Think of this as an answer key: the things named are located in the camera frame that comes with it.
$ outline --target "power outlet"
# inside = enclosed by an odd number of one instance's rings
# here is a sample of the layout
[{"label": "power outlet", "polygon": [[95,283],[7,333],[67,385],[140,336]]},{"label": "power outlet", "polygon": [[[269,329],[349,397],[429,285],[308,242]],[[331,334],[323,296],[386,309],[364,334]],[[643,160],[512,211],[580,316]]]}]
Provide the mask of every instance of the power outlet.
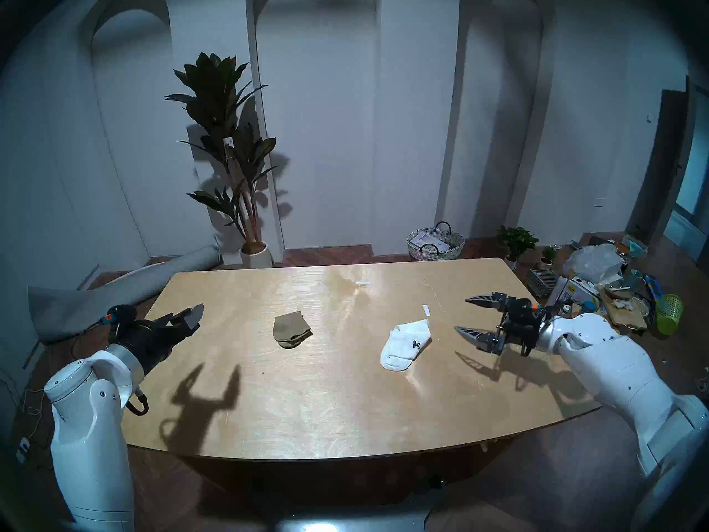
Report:
[{"label": "power outlet", "polygon": [[26,438],[22,438],[20,441],[19,446],[17,447],[17,452],[15,453],[15,456],[17,457],[17,460],[20,463],[24,463],[27,461],[27,458],[30,454],[30,441],[28,441]]}]

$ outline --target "basket handle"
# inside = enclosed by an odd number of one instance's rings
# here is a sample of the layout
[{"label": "basket handle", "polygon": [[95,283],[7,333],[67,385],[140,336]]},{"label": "basket handle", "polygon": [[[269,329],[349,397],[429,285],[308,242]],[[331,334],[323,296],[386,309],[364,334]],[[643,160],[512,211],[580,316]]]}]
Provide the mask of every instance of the basket handle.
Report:
[{"label": "basket handle", "polygon": [[420,251],[423,251],[423,248],[426,247],[427,245],[431,246],[434,250],[436,250],[436,255],[440,255],[441,252],[438,251],[438,248],[434,244],[424,244],[421,246]]},{"label": "basket handle", "polygon": [[437,231],[437,230],[438,230],[438,226],[439,226],[441,223],[446,223],[446,224],[448,225],[448,234],[452,234],[452,233],[453,233],[453,231],[452,231],[451,228],[450,228],[450,223],[449,223],[448,221],[438,221],[438,222],[436,223],[436,226],[433,227],[433,230],[434,230],[434,231]]}]

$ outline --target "wire basket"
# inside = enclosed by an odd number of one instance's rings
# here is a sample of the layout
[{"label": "wire basket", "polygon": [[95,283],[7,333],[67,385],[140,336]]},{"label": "wire basket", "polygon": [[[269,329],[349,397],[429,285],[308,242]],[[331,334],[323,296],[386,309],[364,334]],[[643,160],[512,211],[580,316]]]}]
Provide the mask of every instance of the wire basket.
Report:
[{"label": "wire basket", "polygon": [[549,297],[557,285],[557,275],[548,270],[530,270],[525,283],[534,297]]}]

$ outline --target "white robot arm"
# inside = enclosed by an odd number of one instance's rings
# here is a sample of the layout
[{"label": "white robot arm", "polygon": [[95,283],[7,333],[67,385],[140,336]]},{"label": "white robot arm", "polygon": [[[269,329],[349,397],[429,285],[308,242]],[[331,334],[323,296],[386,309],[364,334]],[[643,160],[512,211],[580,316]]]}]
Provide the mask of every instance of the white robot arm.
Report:
[{"label": "white robot arm", "polygon": [[[64,366],[46,384],[55,423],[51,451],[57,484],[81,529],[133,530],[133,481],[120,429],[123,407],[147,412],[138,385],[173,346],[194,333],[203,311],[200,304],[176,316],[136,321],[133,307],[114,307],[105,320],[112,324],[113,342]],[[134,393],[143,411],[129,403]]]},{"label": "white robot arm", "polygon": [[499,293],[467,301],[503,313],[496,333],[456,328],[479,349],[500,354],[506,341],[518,341],[523,356],[533,348],[560,354],[586,390],[628,422],[637,434],[640,469],[652,484],[632,528],[647,523],[706,440],[709,415],[701,401],[673,393],[642,347],[613,330],[602,316],[554,317],[529,299]]}]

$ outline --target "small potted plant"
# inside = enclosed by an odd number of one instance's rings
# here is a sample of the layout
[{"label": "small potted plant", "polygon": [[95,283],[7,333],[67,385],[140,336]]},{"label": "small potted plant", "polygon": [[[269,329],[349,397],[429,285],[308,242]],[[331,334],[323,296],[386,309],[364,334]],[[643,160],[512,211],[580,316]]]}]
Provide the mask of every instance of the small potted plant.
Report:
[{"label": "small potted plant", "polygon": [[542,250],[542,258],[539,259],[537,267],[539,270],[549,270],[554,264],[554,259],[557,257],[557,251],[552,246],[548,245]]},{"label": "small potted plant", "polygon": [[507,228],[501,225],[497,238],[508,248],[509,253],[505,256],[505,263],[511,270],[517,268],[519,256],[527,250],[534,249],[537,242],[539,242],[539,238],[535,238],[528,230],[520,226]]}]

